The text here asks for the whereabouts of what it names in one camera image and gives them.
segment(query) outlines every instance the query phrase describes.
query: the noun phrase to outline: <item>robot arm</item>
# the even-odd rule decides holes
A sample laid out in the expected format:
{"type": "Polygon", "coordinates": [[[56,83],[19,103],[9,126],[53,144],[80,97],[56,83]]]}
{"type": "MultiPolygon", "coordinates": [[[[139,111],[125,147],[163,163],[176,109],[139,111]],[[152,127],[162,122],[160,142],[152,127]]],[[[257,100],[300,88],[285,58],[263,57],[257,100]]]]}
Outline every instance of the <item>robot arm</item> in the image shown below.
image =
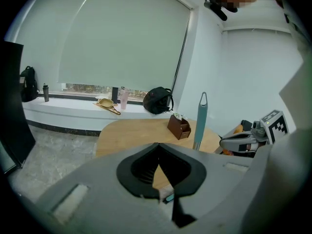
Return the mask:
{"type": "Polygon", "coordinates": [[[288,127],[282,111],[273,110],[253,123],[251,131],[234,134],[220,140],[220,147],[236,152],[255,152],[265,144],[274,144],[288,133],[288,127]]]}

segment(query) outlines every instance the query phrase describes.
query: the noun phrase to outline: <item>black tumbler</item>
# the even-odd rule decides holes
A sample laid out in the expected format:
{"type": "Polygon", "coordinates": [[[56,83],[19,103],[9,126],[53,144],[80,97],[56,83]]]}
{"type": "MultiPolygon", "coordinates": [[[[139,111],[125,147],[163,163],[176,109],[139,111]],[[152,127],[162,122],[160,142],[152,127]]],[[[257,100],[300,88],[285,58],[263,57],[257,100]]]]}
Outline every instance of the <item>black tumbler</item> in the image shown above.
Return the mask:
{"type": "Polygon", "coordinates": [[[43,85],[43,96],[45,102],[49,101],[49,87],[45,84],[43,85]]]}

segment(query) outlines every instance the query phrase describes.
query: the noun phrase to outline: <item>trees outside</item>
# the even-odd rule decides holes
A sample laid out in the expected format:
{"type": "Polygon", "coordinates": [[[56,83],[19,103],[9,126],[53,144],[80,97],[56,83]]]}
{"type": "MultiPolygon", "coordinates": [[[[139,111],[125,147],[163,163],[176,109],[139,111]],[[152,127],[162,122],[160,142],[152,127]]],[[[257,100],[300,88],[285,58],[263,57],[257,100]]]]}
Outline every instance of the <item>trees outside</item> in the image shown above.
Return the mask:
{"type": "MultiPolygon", "coordinates": [[[[94,95],[106,95],[112,96],[113,87],[110,86],[97,86],[97,85],[85,85],[85,84],[66,84],[66,91],[73,93],[84,93],[94,95]]],[[[129,99],[143,101],[147,91],[141,90],[129,90],[129,99]]],[[[118,98],[121,96],[121,88],[118,89],[118,98]]]]}

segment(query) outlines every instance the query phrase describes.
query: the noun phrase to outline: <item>water bottle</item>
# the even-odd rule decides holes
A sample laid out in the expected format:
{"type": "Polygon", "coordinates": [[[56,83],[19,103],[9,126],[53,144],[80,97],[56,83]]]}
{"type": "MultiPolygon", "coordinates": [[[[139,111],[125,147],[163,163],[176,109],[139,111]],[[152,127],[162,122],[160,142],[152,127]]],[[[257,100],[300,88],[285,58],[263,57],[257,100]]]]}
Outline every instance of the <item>water bottle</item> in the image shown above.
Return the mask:
{"type": "Polygon", "coordinates": [[[126,109],[129,96],[129,89],[121,87],[120,108],[126,109]]]}
{"type": "Polygon", "coordinates": [[[43,85],[43,96],[45,102],[49,101],[49,87],[45,84],[43,85]]]}

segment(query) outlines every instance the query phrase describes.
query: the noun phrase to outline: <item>blue handle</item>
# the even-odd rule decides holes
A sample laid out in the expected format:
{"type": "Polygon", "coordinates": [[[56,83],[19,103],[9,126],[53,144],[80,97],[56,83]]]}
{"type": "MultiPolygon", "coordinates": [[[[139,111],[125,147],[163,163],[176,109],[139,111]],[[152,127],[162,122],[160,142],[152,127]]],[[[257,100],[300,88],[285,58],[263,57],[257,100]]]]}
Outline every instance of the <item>blue handle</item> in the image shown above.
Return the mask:
{"type": "Polygon", "coordinates": [[[208,112],[207,94],[206,94],[206,92],[203,92],[201,95],[200,101],[199,101],[199,105],[198,105],[197,123],[196,123],[194,143],[195,142],[200,143],[203,139],[205,125],[206,125],[206,119],[207,119],[207,112],[208,112]],[[206,97],[206,104],[201,103],[204,95],[206,97]]]}

